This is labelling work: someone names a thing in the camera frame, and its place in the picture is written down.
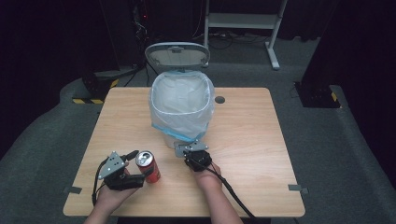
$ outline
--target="trash can lid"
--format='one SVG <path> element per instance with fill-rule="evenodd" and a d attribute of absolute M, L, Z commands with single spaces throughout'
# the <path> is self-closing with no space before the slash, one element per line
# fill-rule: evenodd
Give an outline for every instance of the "trash can lid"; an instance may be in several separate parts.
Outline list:
<path fill-rule="evenodd" d="M 164 42 L 146 48 L 146 58 L 157 66 L 188 68 L 209 62 L 209 49 L 188 42 Z"/>

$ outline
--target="table top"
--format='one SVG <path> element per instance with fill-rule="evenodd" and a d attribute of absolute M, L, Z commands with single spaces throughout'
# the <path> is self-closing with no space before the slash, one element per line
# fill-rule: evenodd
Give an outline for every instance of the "table top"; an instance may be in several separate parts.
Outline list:
<path fill-rule="evenodd" d="M 249 211 L 256 217 L 301 217 L 304 204 L 276 116 L 265 88 L 215 88 L 225 98 L 215 104 L 206 135 L 213 161 Z M 166 146 L 160 131 L 151 127 L 149 88 L 113 88 L 93 130 L 73 187 L 64 206 L 67 216 L 87 216 L 92 210 L 93 180 L 99 163 L 117 151 L 154 154 L 161 172 L 157 183 L 145 183 L 114 212 L 118 217 L 209 217 L 203 193 L 191 171 L 175 151 Z M 131 161 L 131 174 L 139 171 Z M 248 215 L 226 188 L 240 217 Z"/>

